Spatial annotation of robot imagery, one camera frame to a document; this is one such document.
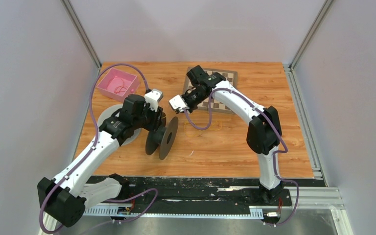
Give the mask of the black cable spool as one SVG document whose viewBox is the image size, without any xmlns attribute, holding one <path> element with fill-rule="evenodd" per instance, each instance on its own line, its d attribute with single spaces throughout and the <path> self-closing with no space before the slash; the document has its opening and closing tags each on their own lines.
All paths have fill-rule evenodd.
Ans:
<svg viewBox="0 0 376 235">
<path fill-rule="evenodd" d="M 164 160 L 174 144 L 179 119 L 178 117 L 173 117 L 168 124 L 166 124 L 166 118 L 162 118 L 161 121 L 162 123 L 156 131 L 149 131 L 145 152 L 147 155 L 152 155 L 158 149 L 160 160 Z"/>
</svg>

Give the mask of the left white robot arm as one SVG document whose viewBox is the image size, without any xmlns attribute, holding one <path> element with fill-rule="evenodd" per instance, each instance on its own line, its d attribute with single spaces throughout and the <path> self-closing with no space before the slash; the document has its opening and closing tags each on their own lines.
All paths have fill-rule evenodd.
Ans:
<svg viewBox="0 0 376 235">
<path fill-rule="evenodd" d="M 162 98 L 158 90 L 143 96 L 127 96 L 120 109 L 95 127 L 95 137 L 77 159 L 52 179 L 42 178 L 37 184 L 40 216 L 46 213 L 63 227 L 71 227 L 87 208 L 109 199 L 126 202 L 130 197 L 129 183 L 117 174 L 100 183 L 86 183 L 108 156 L 134 136 L 135 131 L 143 128 L 157 132 L 165 127 L 163 109 L 159 106 Z"/>
</svg>

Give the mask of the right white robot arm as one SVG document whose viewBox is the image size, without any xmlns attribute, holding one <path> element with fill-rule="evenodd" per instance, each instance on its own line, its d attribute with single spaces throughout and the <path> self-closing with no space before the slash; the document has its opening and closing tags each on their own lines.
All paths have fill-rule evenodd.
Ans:
<svg viewBox="0 0 376 235">
<path fill-rule="evenodd" d="M 191 90 L 173 97 L 169 101 L 172 109 L 188 115 L 205 100 L 215 99 L 238 115 L 248 125 L 246 142 L 258 156 L 260 198 L 266 204 L 273 204 L 283 189 L 278 174 L 278 153 L 279 145 L 284 141 L 277 109 L 253 102 L 222 74 L 208 74 L 200 65 L 190 69 L 187 78 L 191 82 Z"/>
</svg>

